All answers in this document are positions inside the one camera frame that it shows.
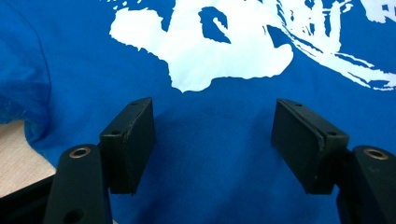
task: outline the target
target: white print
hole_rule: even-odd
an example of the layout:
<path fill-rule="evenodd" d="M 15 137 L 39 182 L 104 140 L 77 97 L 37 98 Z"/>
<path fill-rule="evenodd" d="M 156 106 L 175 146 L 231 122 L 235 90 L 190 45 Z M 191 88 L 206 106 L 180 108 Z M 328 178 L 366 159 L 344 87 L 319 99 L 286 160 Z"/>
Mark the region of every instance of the white print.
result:
<path fill-rule="evenodd" d="M 162 30 L 162 18 L 155 11 L 124 8 L 117 12 L 110 34 L 167 61 L 172 86 L 181 91 L 201 91 L 216 77 L 281 74 L 291 62 L 292 51 L 290 45 L 275 48 L 266 30 L 276 11 L 263 12 L 256 0 L 213 2 L 177 1 L 168 32 Z M 214 23 L 232 44 L 204 38 L 198 14 L 203 7 L 215 7 L 227 15 L 228 29 L 217 20 Z"/>
<path fill-rule="evenodd" d="M 280 29 L 298 50 L 344 77 L 369 88 L 371 81 L 385 81 L 382 87 L 373 89 L 394 90 L 395 74 L 374 69 L 373 64 L 363 59 L 339 52 L 342 44 L 341 15 L 352 9 L 350 0 L 334 0 L 330 8 L 324 8 L 321 1 L 315 1 L 311 7 L 305 2 L 176 0 L 168 32 L 162 29 L 162 18 L 156 11 L 122 8 L 111 24 L 110 35 L 125 45 L 146 49 L 165 60 L 172 86 L 181 91 L 201 91 L 216 77 L 280 75 L 290 64 L 293 52 L 289 44 L 274 47 L 267 25 Z M 363 3 L 367 19 L 381 21 L 388 17 L 394 20 L 395 4 L 390 0 L 377 2 L 380 4 L 375 4 L 370 10 Z M 213 22 L 231 44 L 204 37 L 199 16 L 204 7 L 214 7 L 226 16 L 227 28 L 218 18 Z"/>
<path fill-rule="evenodd" d="M 386 17 L 396 21 L 395 0 L 361 0 L 369 21 L 385 23 Z"/>
<path fill-rule="evenodd" d="M 283 31 L 297 49 L 317 63 L 331 68 L 364 87 L 370 88 L 371 81 L 385 81 L 382 87 L 373 87 L 373 89 L 381 91 L 395 89 L 396 74 L 373 69 L 375 67 L 373 64 L 353 55 L 339 52 L 341 14 L 352 8 L 350 0 L 341 3 L 334 1 L 331 8 L 324 8 L 321 1 L 316 1 L 312 8 L 307 7 L 304 0 L 282 0 L 280 2 L 285 20 Z M 330 32 L 325 27 L 326 17 L 331 25 Z"/>

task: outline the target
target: cloth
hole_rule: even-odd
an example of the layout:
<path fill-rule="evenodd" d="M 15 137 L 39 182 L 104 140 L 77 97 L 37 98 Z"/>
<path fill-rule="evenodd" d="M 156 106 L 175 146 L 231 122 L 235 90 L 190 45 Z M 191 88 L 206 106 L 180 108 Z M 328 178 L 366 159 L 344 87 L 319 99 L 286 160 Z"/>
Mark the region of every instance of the cloth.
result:
<path fill-rule="evenodd" d="M 0 1 L 0 121 L 55 167 L 151 96 L 157 143 L 119 223 L 337 223 L 270 136 L 276 98 L 394 149 L 394 1 Z"/>

